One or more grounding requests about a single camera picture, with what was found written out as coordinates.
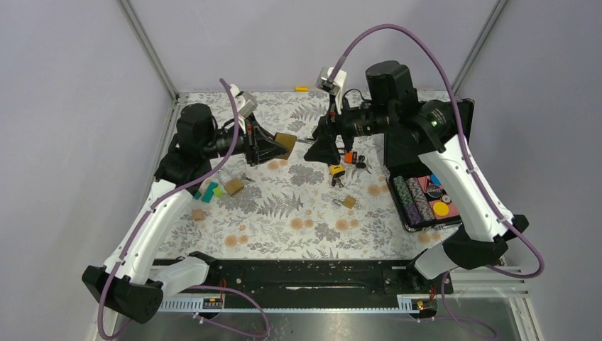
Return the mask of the yellow black padlock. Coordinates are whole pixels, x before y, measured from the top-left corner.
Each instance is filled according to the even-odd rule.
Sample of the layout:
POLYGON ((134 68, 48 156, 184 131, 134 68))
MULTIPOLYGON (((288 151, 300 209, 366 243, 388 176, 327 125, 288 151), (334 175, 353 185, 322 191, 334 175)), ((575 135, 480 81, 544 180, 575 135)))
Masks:
POLYGON ((343 186, 341 179, 346 173, 345 168, 341 164, 329 165, 329 173, 331 176, 331 186, 341 188, 343 186))

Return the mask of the large brass padlock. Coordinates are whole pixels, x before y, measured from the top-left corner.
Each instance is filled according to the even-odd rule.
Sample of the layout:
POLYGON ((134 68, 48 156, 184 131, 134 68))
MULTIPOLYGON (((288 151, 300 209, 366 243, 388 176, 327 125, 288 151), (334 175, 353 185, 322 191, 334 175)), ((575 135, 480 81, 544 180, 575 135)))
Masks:
POLYGON ((241 192, 246 184, 254 182, 254 179, 248 177, 245 173, 232 173, 226 168, 218 170, 216 176, 223 185, 225 192, 231 197, 241 192))

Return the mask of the small brass padlock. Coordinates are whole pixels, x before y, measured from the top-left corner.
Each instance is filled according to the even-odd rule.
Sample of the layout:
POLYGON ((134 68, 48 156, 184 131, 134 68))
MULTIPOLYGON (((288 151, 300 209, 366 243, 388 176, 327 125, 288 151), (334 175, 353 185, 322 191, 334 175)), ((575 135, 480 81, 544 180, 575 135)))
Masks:
POLYGON ((333 199, 333 203, 338 206, 346 207, 348 209, 353 209, 357 203, 357 199, 352 196, 346 196, 344 199, 333 199))

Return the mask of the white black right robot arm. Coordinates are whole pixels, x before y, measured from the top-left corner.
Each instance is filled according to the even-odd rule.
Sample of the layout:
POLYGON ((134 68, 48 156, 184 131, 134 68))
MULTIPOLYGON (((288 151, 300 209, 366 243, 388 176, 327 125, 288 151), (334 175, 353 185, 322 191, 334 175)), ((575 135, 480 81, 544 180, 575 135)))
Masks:
POLYGON ((528 222, 506 208, 481 177, 452 103, 420 101, 408 67, 394 60, 367 69, 370 97, 357 107, 344 101, 345 80, 345 72, 321 69, 317 88, 329 95, 329 106, 304 159, 333 166, 341 160, 337 139, 350 151, 357 137, 390 134, 436 175, 459 211, 458 231, 413 259, 408 286, 424 293, 446 271, 487 266, 502 256, 528 222))

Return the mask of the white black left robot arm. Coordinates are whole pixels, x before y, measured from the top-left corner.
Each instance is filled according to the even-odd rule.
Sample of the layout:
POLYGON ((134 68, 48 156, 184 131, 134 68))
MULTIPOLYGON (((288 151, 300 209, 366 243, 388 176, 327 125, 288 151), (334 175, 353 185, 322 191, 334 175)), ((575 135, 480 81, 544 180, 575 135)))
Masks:
POLYGON ((211 161, 229 150, 257 166, 285 155, 289 149, 276 141, 252 113, 217 125, 205 104, 184 107, 168 152, 160 160, 150 195, 136 222, 102 266, 88 266, 82 281, 103 308, 133 321, 147 323, 163 300, 190 287, 216 289, 218 270, 196 256, 152 271, 160 246, 175 220, 216 171, 211 161))

